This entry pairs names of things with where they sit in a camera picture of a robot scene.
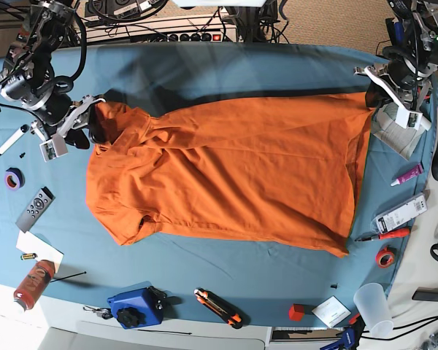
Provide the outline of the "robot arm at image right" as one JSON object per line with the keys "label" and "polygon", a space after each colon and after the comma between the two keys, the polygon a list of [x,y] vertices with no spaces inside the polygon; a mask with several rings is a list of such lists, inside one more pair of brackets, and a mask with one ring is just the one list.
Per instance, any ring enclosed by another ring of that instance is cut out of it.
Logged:
{"label": "robot arm at image right", "polygon": [[382,56],[387,63],[354,68],[370,78],[365,95],[368,107],[397,105],[395,122],[403,128],[429,130],[431,122],[420,107],[431,89],[430,76],[438,69],[438,1],[389,1],[395,17],[386,27],[391,45]]}

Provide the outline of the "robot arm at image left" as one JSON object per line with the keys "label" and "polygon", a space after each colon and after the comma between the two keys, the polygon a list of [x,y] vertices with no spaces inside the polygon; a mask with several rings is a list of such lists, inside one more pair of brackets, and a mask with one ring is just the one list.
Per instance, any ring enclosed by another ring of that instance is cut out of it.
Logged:
{"label": "robot arm at image left", "polygon": [[[0,109],[26,112],[34,117],[0,147],[0,157],[22,135],[36,135],[46,162],[65,155],[68,148],[89,149],[103,144],[105,133],[96,116],[102,95],[73,101],[68,93],[80,77],[87,58],[87,32],[77,14],[77,1],[33,1],[16,40],[10,45],[0,71]],[[80,61],[70,76],[57,75],[52,54],[69,33],[80,32]]]}

